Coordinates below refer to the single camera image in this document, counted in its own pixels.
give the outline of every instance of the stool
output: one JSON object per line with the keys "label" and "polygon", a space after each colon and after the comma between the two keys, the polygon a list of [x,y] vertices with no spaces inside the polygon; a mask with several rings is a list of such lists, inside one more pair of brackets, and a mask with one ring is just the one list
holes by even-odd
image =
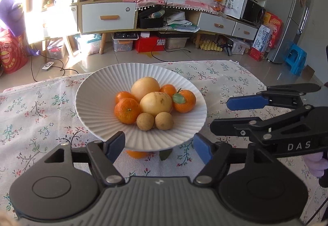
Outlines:
{"label": "stool", "polygon": [[306,61],[306,52],[299,48],[297,45],[292,44],[289,49],[289,54],[285,59],[285,62],[291,67],[290,72],[297,76],[301,75],[305,61]]}

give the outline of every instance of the leaf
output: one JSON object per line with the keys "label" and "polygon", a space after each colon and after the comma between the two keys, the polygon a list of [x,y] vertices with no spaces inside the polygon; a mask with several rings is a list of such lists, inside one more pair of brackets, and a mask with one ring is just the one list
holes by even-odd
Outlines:
{"label": "leaf", "polygon": [[169,155],[172,153],[173,149],[167,149],[167,150],[162,150],[159,152],[159,158],[161,159],[161,161],[167,159],[169,157]]}
{"label": "leaf", "polygon": [[184,104],[186,103],[186,100],[184,98],[183,95],[179,94],[179,93],[175,93],[173,96],[172,96],[172,100],[174,103],[177,103],[177,104]]}

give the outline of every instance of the white remote device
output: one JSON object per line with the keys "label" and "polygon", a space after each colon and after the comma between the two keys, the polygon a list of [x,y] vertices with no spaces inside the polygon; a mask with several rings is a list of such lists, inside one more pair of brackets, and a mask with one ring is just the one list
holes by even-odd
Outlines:
{"label": "white remote device", "polygon": [[43,70],[48,70],[52,65],[54,65],[55,62],[48,62],[46,65],[42,67]]}

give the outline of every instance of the table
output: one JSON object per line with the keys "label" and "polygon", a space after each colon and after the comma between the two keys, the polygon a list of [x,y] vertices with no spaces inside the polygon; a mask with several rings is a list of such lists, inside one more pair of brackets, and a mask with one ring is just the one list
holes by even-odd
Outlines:
{"label": "table", "polygon": [[[231,111],[226,101],[232,96],[255,94],[265,90],[264,84],[237,63],[225,60],[168,62],[156,64],[170,69],[191,81],[206,100],[208,114],[200,133],[212,142],[228,142],[234,147],[247,147],[247,137],[215,136],[209,124],[214,118],[258,116],[271,118],[287,109],[265,107],[261,110]],[[60,142],[70,142],[72,147],[85,146],[96,138],[80,122],[74,107],[75,93],[90,74],[77,74],[33,83],[0,94],[0,209],[15,217],[10,202],[11,183],[38,159]],[[282,158],[280,161],[301,178],[308,187],[309,200],[301,216],[307,221],[328,197],[301,157]],[[148,158],[136,160],[122,152],[114,163],[126,180],[138,176],[189,176],[192,180],[203,168],[193,147],[193,140],[175,147],[165,161],[158,152]],[[242,164],[231,167],[231,171]],[[313,219],[322,217],[325,208]]]}

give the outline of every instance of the tiled floor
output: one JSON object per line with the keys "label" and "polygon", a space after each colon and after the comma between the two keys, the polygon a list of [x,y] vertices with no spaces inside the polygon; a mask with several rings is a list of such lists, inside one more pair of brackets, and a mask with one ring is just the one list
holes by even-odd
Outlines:
{"label": "tiled floor", "polygon": [[[217,51],[202,51],[195,49],[195,45],[188,43],[186,50],[180,50],[176,52],[155,52],[154,56],[161,60],[166,61],[190,61],[190,60],[233,60],[239,62],[239,64],[248,69],[258,79],[260,79],[266,86],[288,84],[288,83],[300,83],[309,82],[302,77],[297,77],[289,72],[289,69],[285,65],[274,64],[267,61],[257,62],[248,55],[232,55],[229,57],[225,52]],[[160,63],[161,61],[153,58],[148,54],[139,54],[135,50],[128,52],[114,52],[112,43],[106,43],[105,52],[103,55],[94,54],[86,58],[82,58],[81,55],[76,56],[73,60],[68,60],[67,55],[62,60],[65,68],[71,68],[77,70],[79,73],[94,72],[98,69],[104,68],[109,65],[126,62],[139,62],[139,63]],[[61,67],[62,64],[58,60],[54,61],[54,66]],[[48,71],[42,70],[43,58],[33,57],[32,70],[34,78],[37,81],[43,81],[63,75],[63,72],[59,68],[51,68]],[[75,74],[74,71],[67,70],[65,75]],[[20,86],[24,84],[33,83],[33,77],[31,72],[31,57],[28,57],[28,63],[12,74],[3,74],[0,77],[0,92],[4,89]]]}

